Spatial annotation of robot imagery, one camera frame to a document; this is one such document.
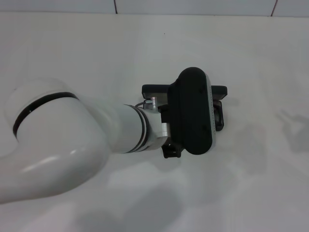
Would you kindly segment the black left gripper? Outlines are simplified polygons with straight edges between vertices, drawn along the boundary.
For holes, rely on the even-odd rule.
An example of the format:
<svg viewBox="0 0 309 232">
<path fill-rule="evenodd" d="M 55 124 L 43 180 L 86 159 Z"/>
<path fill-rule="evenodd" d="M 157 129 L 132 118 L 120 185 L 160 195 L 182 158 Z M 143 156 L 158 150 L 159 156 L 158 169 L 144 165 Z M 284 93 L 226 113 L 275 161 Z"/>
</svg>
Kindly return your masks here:
<svg viewBox="0 0 309 232">
<path fill-rule="evenodd" d="M 180 158 L 184 148 L 181 142 L 177 140 L 177 129 L 175 128 L 171 117 L 170 106 L 159 106 L 159 112 L 161 114 L 161 121 L 166 124 L 168 130 L 168 138 L 161 146 L 164 158 Z"/>
</svg>

